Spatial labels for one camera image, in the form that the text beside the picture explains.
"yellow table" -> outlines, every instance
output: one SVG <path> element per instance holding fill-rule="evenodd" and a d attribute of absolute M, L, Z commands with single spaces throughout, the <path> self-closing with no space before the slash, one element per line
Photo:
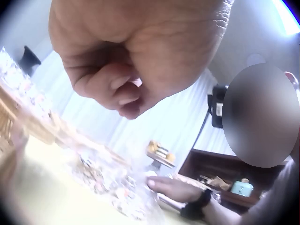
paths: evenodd
<path fill-rule="evenodd" d="M 138 225 L 117 212 L 108 197 L 97 196 L 77 184 L 64 172 L 62 149 L 56 144 L 46 145 L 29 138 L 24 164 L 13 182 L 14 198 L 23 214 L 33 225 Z M 42 173 L 34 172 L 32 165 L 40 166 Z M 181 218 L 175 210 L 162 204 L 166 225 L 197 224 Z"/>

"baked goods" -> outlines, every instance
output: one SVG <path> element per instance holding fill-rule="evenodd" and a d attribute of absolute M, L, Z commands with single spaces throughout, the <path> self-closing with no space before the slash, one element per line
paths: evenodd
<path fill-rule="evenodd" d="M 175 161 L 175 155 L 172 153 L 169 153 L 169 151 L 167 149 L 163 148 L 160 143 L 158 143 L 154 140 L 151 140 L 149 142 L 148 152 L 153 153 L 153 154 L 159 156 L 160 158 L 166 159 L 170 162 Z"/>
<path fill-rule="evenodd" d="M 170 162 L 175 162 L 175 159 L 176 159 L 176 157 L 175 157 L 175 155 L 174 154 L 172 154 L 172 153 L 169 153 L 168 155 L 167 155 L 167 158 L 166 158 L 168 161 L 170 161 Z"/>

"gray shirt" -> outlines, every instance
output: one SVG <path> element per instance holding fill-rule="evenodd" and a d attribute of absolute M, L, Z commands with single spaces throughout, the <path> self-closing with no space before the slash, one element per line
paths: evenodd
<path fill-rule="evenodd" d="M 288 209 L 298 196 L 299 164 L 290 160 L 267 195 L 243 216 L 241 225 L 276 224 L 285 209 Z"/>

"black watch strap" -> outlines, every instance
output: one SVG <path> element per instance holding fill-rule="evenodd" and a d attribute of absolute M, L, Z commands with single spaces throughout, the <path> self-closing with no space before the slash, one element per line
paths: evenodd
<path fill-rule="evenodd" d="M 207 206 L 212 197 L 212 190 L 206 189 L 196 202 L 188 203 L 181 209 L 180 215 L 190 220 L 198 220 L 204 217 L 202 208 Z"/>

